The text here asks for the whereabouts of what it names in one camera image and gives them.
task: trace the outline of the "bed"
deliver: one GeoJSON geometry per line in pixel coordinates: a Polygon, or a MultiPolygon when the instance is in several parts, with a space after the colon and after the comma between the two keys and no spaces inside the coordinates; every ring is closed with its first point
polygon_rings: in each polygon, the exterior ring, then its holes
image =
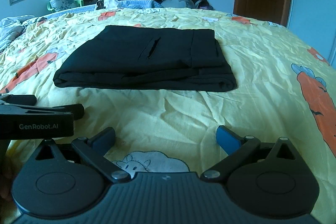
{"type": "MultiPolygon", "coordinates": [[[[133,164],[164,172],[157,160],[163,157],[201,174],[227,156],[216,144],[219,125],[262,142],[288,137],[320,186],[312,215],[323,224],[336,222],[336,73],[281,25],[188,8],[64,13],[29,25],[0,55],[0,65],[0,93],[34,94],[39,106],[84,105],[75,135],[57,143],[113,127],[116,144],[105,157],[121,168],[133,164]],[[66,58],[107,25],[213,29],[238,88],[215,93],[55,87],[53,76],[66,58]],[[34,64],[39,66],[29,70],[34,64]]],[[[16,171],[40,141],[11,141],[7,155],[16,171]]],[[[20,213],[7,203],[1,215],[7,224],[20,213]]]]}

